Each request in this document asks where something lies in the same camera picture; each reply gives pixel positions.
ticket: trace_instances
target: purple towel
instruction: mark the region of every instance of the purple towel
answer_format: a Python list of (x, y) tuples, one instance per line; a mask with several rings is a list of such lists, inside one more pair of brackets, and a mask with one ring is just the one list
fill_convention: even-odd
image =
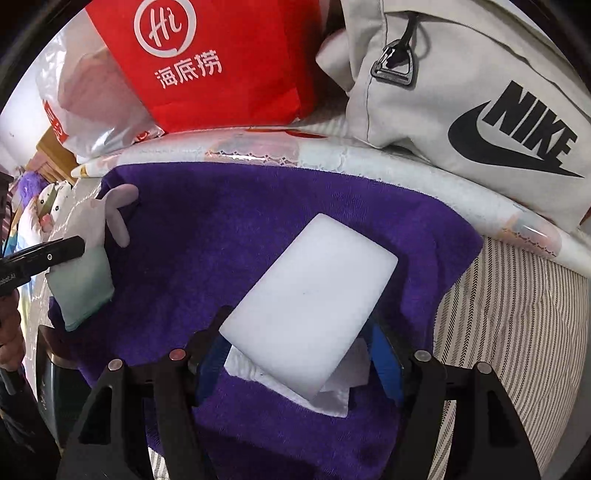
[[(319, 212), (398, 256), (384, 295), (386, 319), (416, 348), (432, 350), (437, 306), (482, 246), (475, 230), (438, 200), (359, 177), (146, 164), (111, 171), (102, 193), (122, 183), (137, 185), (140, 198), (122, 212), (131, 245), (106, 241), (115, 296), (65, 334), (91, 384), (113, 358), (143, 364), (184, 346), (220, 306), (237, 305)], [(50, 318), (63, 328), (57, 305)], [(351, 390), (349, 409), (345, 419), (312, 413), (223, 371), (195, 418), (221, 480), (377, 479), (398, 413), (375, 371), (367, 386)]]

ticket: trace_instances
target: metal screw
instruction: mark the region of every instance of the metal screw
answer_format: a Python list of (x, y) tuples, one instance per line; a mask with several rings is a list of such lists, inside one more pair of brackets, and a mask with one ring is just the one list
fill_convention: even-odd
[(168, 357), (171, 360), (179, 361), (185, 358), (186, 352), (182, 348), (175, 348), (172, 352), (168, 354)]
[(492, 372), (492, 367), (489, 364), (487, 364), (486, 362), (478, 362), (476, 364), (476, 368), (478, 369), (478, 371), (481, 374), (488, 375), (489, 373)]
[(414, 352), (414, 357), (419, 362), (428, 362), (431, 359), (431, 354), (426, 350), (417, 350), (416, 352)]
[(109, 362), (109, 370), (111, 370), (112, 372), (120, 369), (123, 366), (123, 361), (119, 360), (118, 358), (115, 358), (114, 360), (111, 360)]

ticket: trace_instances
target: plush toy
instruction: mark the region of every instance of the plush toy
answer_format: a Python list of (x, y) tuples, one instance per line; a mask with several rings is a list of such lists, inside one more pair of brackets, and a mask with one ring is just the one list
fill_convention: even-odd
[(53, 225), (57, 223), (61, 210), (63, 210), (64, 202), (69, 197), (71, 191), (72, 186), (66, 181), (61, 181), (56, 185), (56, 199), (51, 206), (50, 213)]
[(49, 182), (36, 171), (26, 171), (18, 180), (18, 194), (21, 197), (22, 205), (29, 205), (33, 197), (38, 196)]
[(115, 288), (105, 252), (105, 223), (115, 242), (127, 247), (129, 232), (118, 209), (136, 201), (138, 195), (136, 186), (119, 185), (102, 200), (88, 199), (72, 209), (67, 236), (84, 239), (84, 255), (51, 267), (46, 274), (68, 332), (78, 328), (113, 296)]
[(66, 181), (50, 183), (30, 199), (18, 224), (18, 234), (27, 246), (47, 241), (71, 190)]

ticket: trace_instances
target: blue gripper pad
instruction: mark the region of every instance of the blue gripper pad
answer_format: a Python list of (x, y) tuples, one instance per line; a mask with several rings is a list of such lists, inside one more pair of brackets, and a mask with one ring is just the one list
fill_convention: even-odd
[(367, 322), (361, 330), (361, 336), (367, 343), (369, 356), (374, 363), (384, 393), (390, 400), (394, 400), (398, 407), (402, 407), (404, 402), (402, 367), (382, 329), (377, 323)]
[(209, 352), (199, 367), (199, 382), (195, 399), (201, 405), (216, 389), (220, 370), (223, 368), (232, 345), (223, 336), (217, 335)]

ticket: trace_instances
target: hi logo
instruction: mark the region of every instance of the hi logo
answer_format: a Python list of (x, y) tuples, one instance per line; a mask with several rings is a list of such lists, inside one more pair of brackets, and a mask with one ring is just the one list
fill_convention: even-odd
[(160, 58), (184, 52), (195, 38), (197, 16), (189, 0), (144, 0), (134, 18), (141, 47)]

